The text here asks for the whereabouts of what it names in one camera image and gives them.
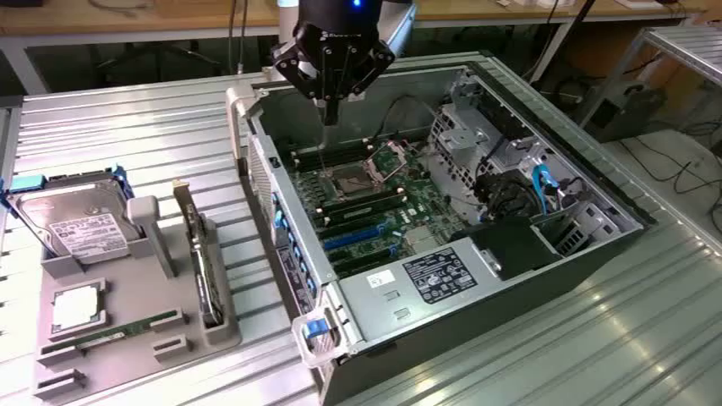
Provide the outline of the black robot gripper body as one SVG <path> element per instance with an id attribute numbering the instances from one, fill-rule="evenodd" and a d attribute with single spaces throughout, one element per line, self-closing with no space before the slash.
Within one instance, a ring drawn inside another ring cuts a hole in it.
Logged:
<path id="1" fill-rule="evenodd" d="M 324 92 L 334 96 L 342 60 L 350 43 L 381 40 L 381 1 L 300 1 L 294 39 L 324 75 Z"/>

